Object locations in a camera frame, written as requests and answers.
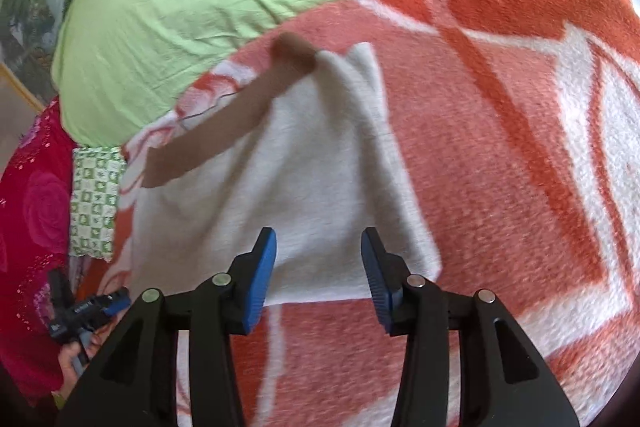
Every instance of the red floral fabric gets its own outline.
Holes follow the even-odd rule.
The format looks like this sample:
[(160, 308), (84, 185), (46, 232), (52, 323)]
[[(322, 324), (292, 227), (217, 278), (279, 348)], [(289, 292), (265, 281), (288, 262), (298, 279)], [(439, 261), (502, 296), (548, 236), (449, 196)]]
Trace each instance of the red floral fabric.
[(66, 264), (75, 146), (55, 99), (0, 181), (0, 360), (30, 400), (62, 384), (59, 346), (46, 327), (47, 272)]

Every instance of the brown fabric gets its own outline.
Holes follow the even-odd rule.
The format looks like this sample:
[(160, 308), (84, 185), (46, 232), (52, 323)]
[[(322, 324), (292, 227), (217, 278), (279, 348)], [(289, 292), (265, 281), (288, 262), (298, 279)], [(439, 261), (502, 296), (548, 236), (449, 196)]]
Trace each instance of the brown fabric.
[(314, 70), (316, 51), (309, 42), (292, 33), (275, 39), (271, 68), (204, 123), (164, 147), (149, 150), (142, 186), (164, 185), (232, 147), (260, 123), (274, 98)]

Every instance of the green and white checkered cloth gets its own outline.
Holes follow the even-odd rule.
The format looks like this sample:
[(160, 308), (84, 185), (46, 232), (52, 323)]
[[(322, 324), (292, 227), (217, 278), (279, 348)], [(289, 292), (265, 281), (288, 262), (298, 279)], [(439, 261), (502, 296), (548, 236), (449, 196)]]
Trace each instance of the green and white checkered cloth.
[(118, 186), (126, 167), (120, 147), (74, 150), (69, 255), (111, 260)]

